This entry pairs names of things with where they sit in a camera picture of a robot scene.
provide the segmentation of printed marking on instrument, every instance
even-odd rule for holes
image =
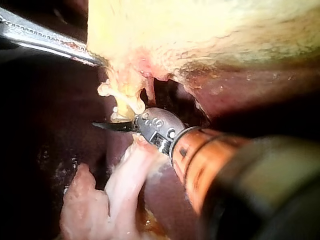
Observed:
[[[181,154],[181,156],[184,158],[187,155],[187,150],[184,149],[183,147],[180,148],[179,153]]]
[[[202,173],[205,171],[205,168],[202,167],[198,173],[196,174],[196,177],[194,178],[194,181],[193,181],[193,189],[195,190],[198,190],[199,188],[199,179],[201,178],[202,176]]]

